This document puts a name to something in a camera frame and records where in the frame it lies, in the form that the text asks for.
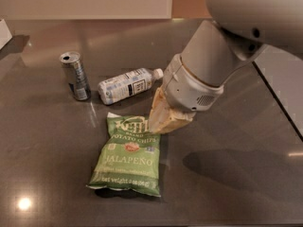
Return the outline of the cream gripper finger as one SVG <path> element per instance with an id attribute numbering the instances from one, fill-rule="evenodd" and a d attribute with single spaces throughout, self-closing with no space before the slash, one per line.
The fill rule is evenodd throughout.
<path id="1" fill-rule="evenodd" d="M 170 124 L 170 106 L 161 87 L 154 95 L 149 116 L 149 130 L 151 133 L 166 133 Z"/>
<path id="2" fill-rule="evenodd" d="M 195 113 L 185 113 L 177 109 L 164 108 L 157 113 L 155 131 L 157 133 L 168 133 L 191 123 Z"/>

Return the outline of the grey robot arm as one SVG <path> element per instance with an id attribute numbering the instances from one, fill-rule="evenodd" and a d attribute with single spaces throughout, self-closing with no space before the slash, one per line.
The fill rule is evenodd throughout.
<path id="1" fill-rule="evenodd" d="M 168 133 L 192 122 L 224 85 L 267 45 L 303 56 L 303 0 L 205 0 L 211 15 L 175 55 L 156 90 L 149 130 Z"/>

